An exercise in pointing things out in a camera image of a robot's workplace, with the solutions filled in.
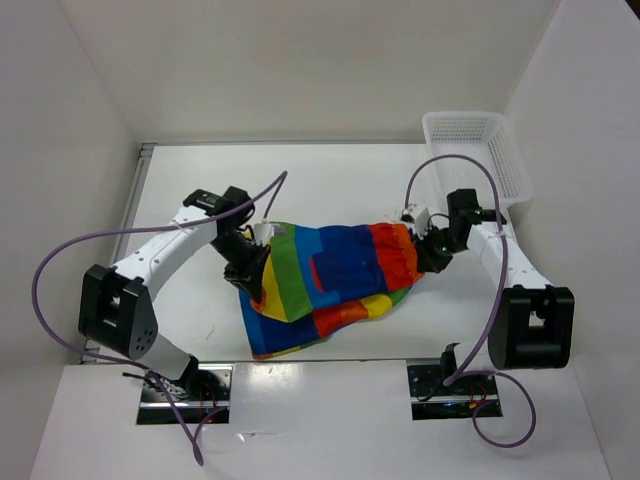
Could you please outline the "rainbow striped shorts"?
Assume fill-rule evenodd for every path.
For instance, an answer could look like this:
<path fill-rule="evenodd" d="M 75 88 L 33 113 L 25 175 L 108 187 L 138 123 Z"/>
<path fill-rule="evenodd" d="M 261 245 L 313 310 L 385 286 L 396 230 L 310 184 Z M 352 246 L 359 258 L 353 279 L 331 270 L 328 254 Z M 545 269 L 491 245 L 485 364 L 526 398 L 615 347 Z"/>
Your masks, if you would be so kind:
<path fill-rule="evenodd" d="M 269 245 L 261 301 L 239 295 L 259 360 L 386 315 L 423 276 L 411 232 L 399 223 L 311 228 L 281 222 Z"/>

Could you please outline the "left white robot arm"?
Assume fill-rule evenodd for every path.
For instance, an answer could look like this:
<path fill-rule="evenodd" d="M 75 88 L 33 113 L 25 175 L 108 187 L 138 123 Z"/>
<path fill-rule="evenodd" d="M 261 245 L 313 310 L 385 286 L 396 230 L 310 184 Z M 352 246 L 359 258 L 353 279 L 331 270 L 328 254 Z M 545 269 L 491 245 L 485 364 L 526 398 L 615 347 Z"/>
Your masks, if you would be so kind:
<path fill-rule="evenodd" d="M 171 220 L 170 230 L 114 265 L 94 265 L 85 273 L 79 332 L 143 364 L 157 391 L 185 400 L 209 388 L 212 381 L 200 370 L 198 359 L 160 334 L 153 302 L 171 276 L 205 246 L 225 260 L 227 282 L 250 299 L 262 300 L 273 226 L 251 226 L 254 212 L 248 193 L 237 187 L 221 195 L 193 191 Z"/>

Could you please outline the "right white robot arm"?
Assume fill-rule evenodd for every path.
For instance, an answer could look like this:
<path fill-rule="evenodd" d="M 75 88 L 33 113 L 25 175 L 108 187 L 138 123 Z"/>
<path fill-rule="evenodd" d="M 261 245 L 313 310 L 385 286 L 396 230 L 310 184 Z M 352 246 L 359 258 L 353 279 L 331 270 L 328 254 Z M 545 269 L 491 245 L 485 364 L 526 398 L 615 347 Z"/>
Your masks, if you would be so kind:
<path fill-rule="evenodd" d="M 553 285 L 531 264 L 508 235 L 506 218 L 496 209 L 481 207 L 475 190 L 450 193 L 447 208 L 444 227 L 434 224 L 428 209 L 411 206 L 403 213 L 419 271 L 440 273 L 455 255 L 470 252 L 494 283 L 496 296 L 479 339 L 445 348 L 440 385 L 460 393 L 482 374 L 566 367 L 575 311 L 571 290 Z"/>

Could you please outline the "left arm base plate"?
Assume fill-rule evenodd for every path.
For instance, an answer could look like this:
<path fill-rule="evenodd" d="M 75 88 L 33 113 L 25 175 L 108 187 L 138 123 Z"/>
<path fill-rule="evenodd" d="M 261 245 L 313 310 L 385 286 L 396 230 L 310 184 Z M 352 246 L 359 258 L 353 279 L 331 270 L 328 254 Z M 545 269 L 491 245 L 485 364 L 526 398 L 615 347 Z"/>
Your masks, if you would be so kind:
<path fill-rule="evenodd" d="M 233 373 L 232 364 L 202 364 L 200 376 L 203 382 L 197 390 L 186 393 L 165 384 L 186 424 L 196 425 L 201 421 L 207 425 L 229 423 Z M 156 381 L 146 374 L 142 379 L 136 424 L 148 426 L 177 423 L 166 396 Z"/>

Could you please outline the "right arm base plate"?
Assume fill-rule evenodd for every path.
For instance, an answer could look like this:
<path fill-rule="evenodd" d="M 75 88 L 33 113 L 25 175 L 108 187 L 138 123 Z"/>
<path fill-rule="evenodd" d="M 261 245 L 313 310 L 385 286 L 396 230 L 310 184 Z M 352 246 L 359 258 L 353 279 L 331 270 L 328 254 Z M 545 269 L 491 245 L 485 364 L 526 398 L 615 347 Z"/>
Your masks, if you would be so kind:
<path fill-rule="evenodd" d="M 482 376 L 461 378 L 445 386 L 440 365 L 409 361 L 406 365 L 412 418 L 418 420 L 502 417 L 496 382 Z"/>

